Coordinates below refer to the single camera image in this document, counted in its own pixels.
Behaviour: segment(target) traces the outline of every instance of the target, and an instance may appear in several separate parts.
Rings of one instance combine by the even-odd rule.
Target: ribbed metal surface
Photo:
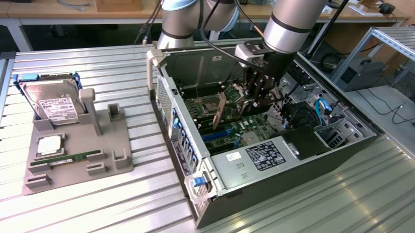
[[[382,27],[373,31],[378,37],[397,51],[415,61],[415,28],[414,27]]]
[[[335,172],[195,230],[147,97],[149,49],[109,47],[17,57],[15,73],[77,70],[85,87],[97,89],[97,108],[121,103],[137,167],[118,176],[21,195],[33,112],[11,87],[0,122],[0,232],[414,232],[415,163],[386,138]]]

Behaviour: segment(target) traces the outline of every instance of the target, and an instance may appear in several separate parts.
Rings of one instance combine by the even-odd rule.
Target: blue cable
[[[321,115],[321,107],[319,107],[319,103],[323,103],[325,109],[333,111],[333,108],[330,107],[327,101],[325,100],[325,98],[318,98],[317,103],[315,103],[315,108],[317,108],[317,113],[318,113],[318,118],[321,121],[321,125],[323,125],[323,120],[322,120],[322,115]]]

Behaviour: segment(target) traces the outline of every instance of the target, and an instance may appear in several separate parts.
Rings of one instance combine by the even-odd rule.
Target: black cable
[[[383,16],[386,17],[386,18],[389,18],[389,23],[391,22],[391,18],[386,15],[386,14],[383,14]]]
[[[398,23],[397,15],[395,15],[394,13],[391,13],[391,14],[393,14],[393,16],[395,17],[395,23],[394,23],[394,24],[397,24],[397,23]]]
[[[246,64],[247,66],[251,66],[253,68],[255,68],[257,70],[261,70],[263,71],[265,70],[265,67],[261,67],[259,65],[255,65],[254,63],[243,60],[241,57],[237,57],[234,54],[229,53],[227,51],[225,51],[222,48],[219,48],[218,46],[214,45],[213,42],[210,42],[210,40],[207,39],[207,36],[205,35],[205,30],[206,30],[206,27],[207,27],[207,24],[209,24],[209,20],[210,18],[213,17],[213,14],[217,10],[217,7],[219,5],[221,1],[218,1],[214,5],[214,8],[207,16],[207,19],[203,23],[203,26],[201,28],[201,37],[202,39],[205,40],[205,42],[214,48],[217,49],[218,51],[221,51],[225,55],[230,56],[231,58],[234,58],[237,61],[239,61],[241,63]]]
[[[271,116],[271,115],[267,115],[269,117],[274,118],[275,120],[279,120],[279,121],[283,121],[283,119],[279,119],[278,117],[275,116]]]
[[[135,39],[134,44],[138,44],[138,40],[139,40],[141,36],[142,36],[142,35],[146,33],[146,31],[147,31],[149,23],[150,23],[151,19],[153,19],[154,16],[155,16],[155,13],[157,13],[157,11],[158,11],[159,5],[162,5],[162,0],[158,1],[155,10],[154,10],[154,12],[151,13],[150,18],[147,19],[147,22],[143,24],[143,26],[142,26],[142,28],[141,28],[141,31],[139,31],[139,34],[138,34],[138,36],[137,36],[137,39]]]
[[[395,107],[394,109],[391,108],[391,106],[390,106],[390,104],[379,97],[379,96],[377,96],[374,93],[373,93],[373,91],[369,89],[369,92],[381,100],[381,101],[383,101],[383,103],[387,105],[387,107],[389,107],[389,109],[390,109],[390,111],[387,112],[387,113],[381,113],[379,111],[378,111],[378,109],[374,107],[374,105],[371,104],[371,102],[365,98],[365,96],[362,95],[362,93],[359,92],[359,91],[357,91],[358,93],[359,93],[359,95],[363,97],[363,99],[366,100],[366,102],[371,105],[371,107],[374,108],[374,110],[377,111],[377,113],[378,114],[381,114],[381,115],[386,115],[386,114],[390,114],[391,112],[394,112],[394,116],[393,116],[393,123],[394,124],[402,124],[402,123],[405,123],[405,122],[409,122],[409,121],[412,121],[412,120],[415,120],[415,118],[413,118],[413,119],[406,119],[399,113],[398,113],[398,110],[399,110],[399,108],[403,106],[403,105],[399,105],[398,107]],[[402,122],[395,122],[395,115],[398,115],[405,121],[402,121]]]
[[[399,113],[398,113],[399,109],[401,109],[401,107],[398,108],[398,110],[397,110],[397,112],[395,112],[395,114],[394,114],[394,116],[393,116],[393,123],[394,123],[395,125],[399,125],[399,124],[406,123],[406,122],[409,122],[409,121],[412,121],[412,120],[415,120],[415,118],[413,118],[413,119],[406,119],[406,118],[403,118],[402,115],[399,115]],[[402,122],[395,122],[395,116],[397,116],[397,115],[401,116],[401,117],[405,119],[405,121],[402,121]]]
[[[322,32],[322,36],[321,36],[321,38],[318,39],[318,41],[317,41],[317,43],[315,43],[315,46],[313,47],[311,51],[307,52],[307,54],[309,54],[309,56],[310,56],[310,60],[313,59],[313,57],[314,57],[314,55],[315,55],[315,53],[317,53],[317,50],[318,50],[318,48],[319,48],[322,42],[325,41],[326,35],[327,35],[327,33],[329,33],[329,30],[330,30],[333,24],[335,23],[335,21],[337,21],[339,15],[341,15],[341,13],[342,13],[345,7],[346,7],[346,5],[347,5],[347,3],[349,3],[349,0],[343,0],[342,4],[341,4],[341,6],[339,6],[339,9],[337,10],[337,12],[335,12],[335,14],[334,14],[334,16],[333,16],[333,18],[331,18],[331,20],[330,20],[330,22],[329,22],[329,25],[327,25],[327,27],[325,28],[325,30],[323,30],[323,32]]]
[[[289,94],[285,96],[285,98],[282,99],[282,101],[285,101],[290,96],[291,94],[295,92],[297,88],[299,87],[301,83],[297,83],[297,85],[294,86],[293,90],[289,92]]]
[[[242,7],[239,5],[239,0],[234,0],[235,1],[235,5],[238,7],[239,12],[242,13],[242,15],[245,16],[245,18],[247,19],[247,21],[253,24],[257,32],[259,33],[261,37],[265,37],[265,33],[262,32],[262,30],[259,29],[259,27],[257,26],[257,24],[254,23],[254,21],[250,19],[250,17],[247,16],[246,12],[242,10]]]
[[[391,112],[395,112],[395,109],[401,108],[401,106],[398,106],[395,109],[390,110],[387,113],[382,113],[378,111],[378,109],[375,108],[375,106],[371,104],[371,102],[369,101],[369,99],[366,99],[366,97],[362,95],[362,93],[359,92],[359,90],[357,91],[358,94],[362,96],[362,98],[366,100],[366,102],[370,104],[370,106],[373,107],[373,109],[377,111],[378,114],[381,115],[387,115],[390,114]]]
[[[238,65],[238,62],[235,62],[235,65],[233,66],[230,75],[229,75],[227,79],[225,80],[225,83],[231,79],[231,75],[233,75],[233,72],[234,72],[234,69],[235,69],[237,65]]]
[[[158,5],[158,11],[157,11],[157,14],[155,14],[155,16],[154,16],[154,20],[153,20],[151,23],[150,23],[150,27],[149,27],[149,29],[147,29],[147,34],[146,34],[146,37],[145,37],[146,40],[147,40],[149,35],[150,35],[150,33],[151,33],[151,27],[153,27],[154,24],[155,24],[155,21],[157,21],[157,18],[158,18],[158,15],[159,15],[161,10],[162,10],[162,4]]]

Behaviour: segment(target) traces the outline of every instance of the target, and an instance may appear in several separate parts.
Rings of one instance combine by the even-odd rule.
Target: white paper
[[[234,152],[231,154],[227,154],[227,158],[229,158],[229,161],[234,161],[237,159],[241,159],[241,153],[239,152]]]

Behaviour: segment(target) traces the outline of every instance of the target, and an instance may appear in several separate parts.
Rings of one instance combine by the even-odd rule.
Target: warning label
[[[71,98],[41,100],[39,104],[53,122],[78,118]]]
[[[246,149],[257,169],[263,171],[286,162],[273,142]]]

